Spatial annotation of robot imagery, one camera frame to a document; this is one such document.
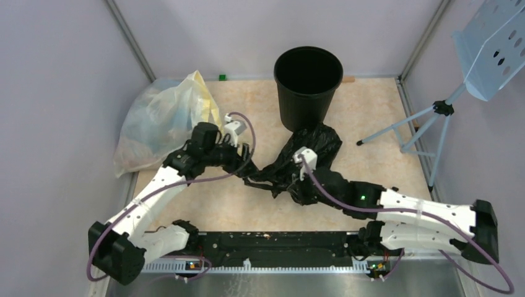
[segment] gray wall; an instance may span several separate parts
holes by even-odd
[[[87,230],[130,177],[112,154],[147,85],[103,1],[0,1],[0,296],[82,296]]]
[[[346,74],[398,75],[440,0],[117,0],[157,77],[270,78],[295,46],[332,51]]]
[[[416,110],[445,99],[462,74],[451,34],[462,30],[482,1],[454,1],[408,78],[407,89]],[[490,102],[465,93],[454,109],[436,185],[445,201],[470,204],[492,202],[499,220],[501,264],[525,296],[525,69]],[[435,149],[441,123],[423,136]],[[476,265],[481,277],[505,287],[492,267]]]

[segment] black bucket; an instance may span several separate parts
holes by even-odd
[[[274,67],[282,124],[295,132],[324,120],[343,66],[332,53],[313,46],[293,48]]]

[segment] yellow plastic bag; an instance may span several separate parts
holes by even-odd
[[[177,83],[157,79],[131,105],[113,157],[117,177],[159,166],[184,145],[198,122],[222,128],[219,107],[199,71]]]

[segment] black trash bag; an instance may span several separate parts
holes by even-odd
[[[273,198],[287,191],[295,202],[304,204],[297,186],[299,166],[293,162],[293,154],[301,147],[307,147],[317,154],[317,168],[330,168],[341,145],[337,132],[323,123],[319,123],[314,129],[294,132],[273,164],[244,176],[245,185],[269,190]]]

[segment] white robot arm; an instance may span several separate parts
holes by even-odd
[[[246,130],[246,124],[233,121],[228,115],[225,120],[225,134],[218,142],[219,128],[211,123],[199,123],[193,129],[191,139],[183,148],[167,156],[151,182],[133,201],[105,224],[95,222],[91,226],[90,252],[103,237],[93,257],[94,266],[125,285],[139,275],[144,265],[186,247],[190,233],[197,232],[188,222],[178,220],[156,232],[149,233],[146,229],[169,201],[204,172],[205,167],[221,166],[239,177],[248,174],[247,171],[237,172],[248,158],[247,144],[242,145],[241,155],[238,153],[238,136]],[[155,191],[158,193],[146,197]],[[114,227],[102,236],[110,225]]]
[[[461,254],[467,260],[488,264],[488,260],[457,232],[438,220],[421,215],[431,213],[447,220],[498,261],[497,220],[492,205],[477,200],[473,205],[452,205],[409,197],[393,189],[377,184],[346,181],[339,173],[329,168],[317,168],[317,155],[303,147],[295,152],[293,160],[300,165],[299,183],[302,193],[312,193],[303,198],[306,204],[322,202],[332,207],[341,207],[319,193],[306,175],[302,165],[303,156],[308,167],[321,185],[337,200],[362,209],[411,209],[412,212],[364,213],[343,210],[358,219],[372,219],[366,228],[360,230],[360,239],[368,245],[377,245],[396,250],[401,248],[440,249]]]

